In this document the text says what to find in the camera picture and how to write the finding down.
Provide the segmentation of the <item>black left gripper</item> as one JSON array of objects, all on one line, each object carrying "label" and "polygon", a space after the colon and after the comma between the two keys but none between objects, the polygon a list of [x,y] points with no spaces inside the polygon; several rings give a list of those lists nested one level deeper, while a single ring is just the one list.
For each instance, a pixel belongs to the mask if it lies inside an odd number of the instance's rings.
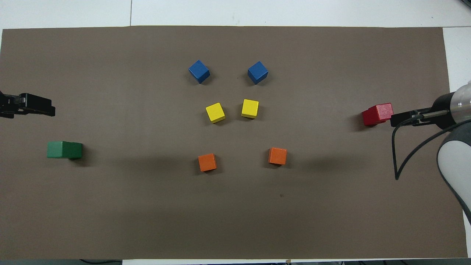
[{"label": "black left gripper", "polygon": [[[17,99],[20,98],[20,113]],[[30,93],[22,93],[20,96],[7,95],[0,92],[0,117],[13,119],[15,115],[41,114],[55,116],[56,108],[52,100]]]}]

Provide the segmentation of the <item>red wooden block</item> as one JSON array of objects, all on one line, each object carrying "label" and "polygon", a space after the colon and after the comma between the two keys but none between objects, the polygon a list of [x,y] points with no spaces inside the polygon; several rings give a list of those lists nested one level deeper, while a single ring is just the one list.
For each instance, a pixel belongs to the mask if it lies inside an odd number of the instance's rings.
[{"label": "red wooden block", "polygon": [[363,111],[362,117],[364,125],[368,127],[373,127],[387,121],[387,119],[382,118],[377,109]]},{"label": "red wooden block", "polygon": [[382,116],[382,118],[387,119],[387,120],[389,120],[391,116],[394,114],[391,103],[374,105],[373,107],[370,107],[369,109],[370,110],[377,109],[377,111],[380,112],[380,115]]}]

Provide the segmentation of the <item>brown table mat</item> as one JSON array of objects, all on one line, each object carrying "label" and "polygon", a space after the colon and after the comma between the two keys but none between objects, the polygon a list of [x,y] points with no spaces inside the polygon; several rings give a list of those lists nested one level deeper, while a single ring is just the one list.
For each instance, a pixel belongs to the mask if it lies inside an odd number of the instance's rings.
[{"label": "brown table mat", "polygon": [[[258,61],[269,74],[254,85]],[[0,119],[0,260],[467,255],[442,137],[395,180],[393,129],[361,117],[449,92],[441,28],[10,29],[0,90],[57,109]],[[82,143],[82,158],[47,158],[54,141]],[[201,172],[209,153],[217,169]]]}]

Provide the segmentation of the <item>blue wooden block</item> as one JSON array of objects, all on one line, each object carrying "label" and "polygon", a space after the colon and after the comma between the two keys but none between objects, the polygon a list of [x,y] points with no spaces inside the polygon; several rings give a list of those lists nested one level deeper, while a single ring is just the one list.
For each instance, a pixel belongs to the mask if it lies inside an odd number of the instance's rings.
[{"label": "blue wooden block", "polygon": [[207,78],[210,77],[210,70],[201,60],[197,60],[188,68],[188,71],[194,77],[194,79],[199,83],[203,83]]},{"label": "blue wooden block", "polygon": [[269,71],[262,62],[258,61],[248,68],[247,74],[254,85],[257,85],[268,76]]}]

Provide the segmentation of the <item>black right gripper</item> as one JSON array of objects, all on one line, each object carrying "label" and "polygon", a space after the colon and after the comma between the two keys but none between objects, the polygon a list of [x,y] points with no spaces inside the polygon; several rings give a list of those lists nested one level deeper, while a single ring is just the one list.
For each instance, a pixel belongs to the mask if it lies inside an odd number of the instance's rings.
[{"label": "black right gripper", "polygon": [[[440,129],[446,129],[456,124],[450,110],[451,100],[454,94],[455,92],[451,92],[451,93],[447,93],[438,97],[431,106],[431,112],[446,111],[446,114],[436,116],[431,119],[431,121],[434,124],[436,124],[436,126],[439,127]],[[407,112],[393,114],[390,118],[390,125],[391,127],[396,127],[401,122],[407,119],[411,119],[413,116],[417,116],[421,114],[422,112],[428,112],[429,109],[430,108],[416,109],[416,110],[411,110]],[[423,122],[421,120],[415,120],[415,121],[404,124],[404,126],[418,127],[418,126],[432,125],[431,121]]]}]

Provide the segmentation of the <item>yellow wooden block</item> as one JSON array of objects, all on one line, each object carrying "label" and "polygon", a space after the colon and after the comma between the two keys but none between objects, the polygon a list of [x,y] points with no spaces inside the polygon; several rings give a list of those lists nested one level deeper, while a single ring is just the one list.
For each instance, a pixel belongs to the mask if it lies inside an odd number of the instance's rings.
[{"label": "yellow wooden block", "polygon": [[255,119],[258,115],[259,101],[244,99],[242,104],[241,116],[249,119]]},{"label": "yellow wooden block", "polygon": [[222,105],[220,102],[212,104],[205,108],[208,118],[212,124],[220,122],[226,118],[225,113],[223,111]]}]

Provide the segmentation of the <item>orange wooden block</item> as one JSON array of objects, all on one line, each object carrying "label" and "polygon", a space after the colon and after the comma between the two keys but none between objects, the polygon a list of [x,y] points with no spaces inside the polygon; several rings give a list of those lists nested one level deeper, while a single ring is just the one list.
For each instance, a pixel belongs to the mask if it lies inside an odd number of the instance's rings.
[{"label": "orange wooden block", "polygon": [[268,163],[273,165],[285,165],[287,160],[287,149],[272,147],[269,149]]},{"label": "orange wooden block", "polygon": [[213,153],[199,156],[198,164],[201,172],[217,169],[216,157]]}]

